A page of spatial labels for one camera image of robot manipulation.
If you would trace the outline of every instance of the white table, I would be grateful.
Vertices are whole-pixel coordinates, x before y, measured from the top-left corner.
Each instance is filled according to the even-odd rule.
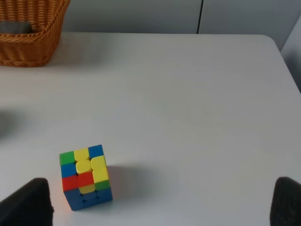
[[[301,182],[301,96],[257,35],[65,33],[43,68],[0,68],[0,198],[49,181],[54,226],[268,226]],[[102,144],[115,201],[72,212],[59,153]]]

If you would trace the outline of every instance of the basket rim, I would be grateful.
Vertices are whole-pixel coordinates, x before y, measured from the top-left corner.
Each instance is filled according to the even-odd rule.
[[[53,27],[54,23],[60,16],[64,16],[66,9],[68,8],[70,0],[62,0],[62,4],[60,8],[57,10],[56,14],[51,17],[51,20],[47,23],[46,27],[37,33],[30,33],[30,34],[5,34],[0,33],[0,43],[5,44],[32,44],[36,41],[43,41],[47,37],[50,36],[51,28]]]

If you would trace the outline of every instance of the wicker basket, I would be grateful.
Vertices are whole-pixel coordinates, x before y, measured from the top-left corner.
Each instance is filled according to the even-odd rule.
[[[0,65],[40,67],[60,40],[70,0],[0,0],[0,21],[28,21],[34,33],[0,34]]]

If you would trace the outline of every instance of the black object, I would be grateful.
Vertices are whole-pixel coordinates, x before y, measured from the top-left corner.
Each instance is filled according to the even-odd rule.
[[[48,182],[35,178],[0,202],[0,226],[51,226]]]
[[[271,226],[301,226],[301,185],[287,177],[278,178],[269,216]]]
[[[29,22],[0,21],[0,33],[2,34],[29,34],[33,33]]]

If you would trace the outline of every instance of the rubik's cube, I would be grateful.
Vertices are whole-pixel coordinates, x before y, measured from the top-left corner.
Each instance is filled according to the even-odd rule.
[[[63,192],[72,210],[112,200],[101,145],[60,154]]]

